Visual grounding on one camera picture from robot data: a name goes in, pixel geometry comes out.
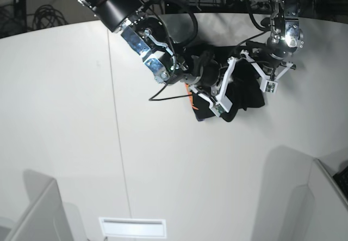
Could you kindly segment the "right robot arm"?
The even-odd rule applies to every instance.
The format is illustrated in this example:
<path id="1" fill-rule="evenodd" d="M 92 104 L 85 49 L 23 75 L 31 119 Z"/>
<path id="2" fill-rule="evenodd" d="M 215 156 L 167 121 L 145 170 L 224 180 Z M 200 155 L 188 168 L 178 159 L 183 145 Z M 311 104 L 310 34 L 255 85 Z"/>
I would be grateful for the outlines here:
<path id="1" fill-rule="evenodd" d="M 199 55 L 188 54 L 189 45 L 198 35 L 195 14 L 178 0 L 174 0 L 192 21 L 192 32 L 179 42 L 174 42 L 167 25 L 158 15 L 150 16 L 152 4 L 167 0 L 77 0 L 91 9 L 102 23 L 114 33 L 120 33 L 128 46 L 141 58 L 152 72 L 156 82 L 165 88 L 183 82 L 192 92 L 208 103 L 217 116 L 228 113 L 233 102 L 228 87 L 237 59 L 227 59 L 225 68 L 214 60 L 212 50 Z"/>

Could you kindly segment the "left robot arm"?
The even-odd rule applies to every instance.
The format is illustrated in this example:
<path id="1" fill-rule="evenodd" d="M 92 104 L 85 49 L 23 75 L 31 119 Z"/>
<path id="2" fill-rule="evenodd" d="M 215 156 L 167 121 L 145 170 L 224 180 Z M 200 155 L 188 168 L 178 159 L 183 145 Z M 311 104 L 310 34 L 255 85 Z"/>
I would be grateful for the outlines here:
<path id="1" fill-rule="evenodd" d="M 260 78 L 262 92 L 275 93 L 280 78 L 296 65 L 286 58 L 303 47 L 303 32 L 300 28 L 300 0 L 268 0 L 269 17 L 257 22 L 250 0 L 245 0 L 246 9 L 253 25 L 261 31 L 237 45 L 240 56 L 250 63 Z"/>

